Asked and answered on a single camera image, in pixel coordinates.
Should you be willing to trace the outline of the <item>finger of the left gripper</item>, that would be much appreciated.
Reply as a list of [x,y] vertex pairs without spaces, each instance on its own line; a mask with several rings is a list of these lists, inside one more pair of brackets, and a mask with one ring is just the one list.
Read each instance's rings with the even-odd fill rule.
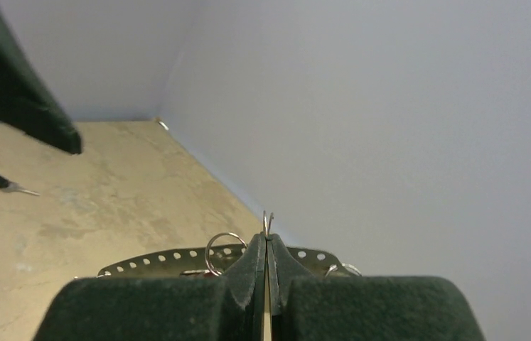
[[0,122],[66,153],[82,153],[82,137],[42,83],[0,14]]

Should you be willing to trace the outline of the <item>silver key holder strip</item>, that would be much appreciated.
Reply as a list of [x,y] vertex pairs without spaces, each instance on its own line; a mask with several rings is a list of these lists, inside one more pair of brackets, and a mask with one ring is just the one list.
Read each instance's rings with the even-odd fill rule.
[[[211,277],[227,271],[245,253],[247,243],[211,244],[209,248],[168,249],[118,261],[100,269],[97,277]],[[352,264],[319,249],[288,247],[291,256],[317,277],[361,276]]]

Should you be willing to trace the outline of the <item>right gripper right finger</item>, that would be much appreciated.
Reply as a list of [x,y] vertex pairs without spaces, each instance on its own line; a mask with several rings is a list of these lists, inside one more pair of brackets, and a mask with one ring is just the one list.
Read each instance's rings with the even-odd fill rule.
[[267,238],[274,340],[484,340],[466,297],[438,276],[318,277]]

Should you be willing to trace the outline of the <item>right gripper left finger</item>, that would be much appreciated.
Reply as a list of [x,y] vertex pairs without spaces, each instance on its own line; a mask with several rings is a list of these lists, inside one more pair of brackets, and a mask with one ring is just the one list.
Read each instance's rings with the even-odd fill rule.
[[266,239],[211,278],[82,278],[54,297],[34,340],[261,340]]

